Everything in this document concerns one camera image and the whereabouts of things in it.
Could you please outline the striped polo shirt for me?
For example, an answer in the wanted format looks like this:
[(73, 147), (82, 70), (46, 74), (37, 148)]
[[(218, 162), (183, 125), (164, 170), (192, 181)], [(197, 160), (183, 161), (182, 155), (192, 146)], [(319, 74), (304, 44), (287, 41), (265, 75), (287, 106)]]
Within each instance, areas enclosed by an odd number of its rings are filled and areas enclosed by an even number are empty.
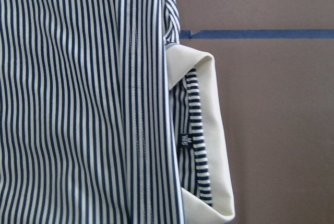
[(214, 57), (176, 0), (1, 0), (1, 223), (228, 223)]

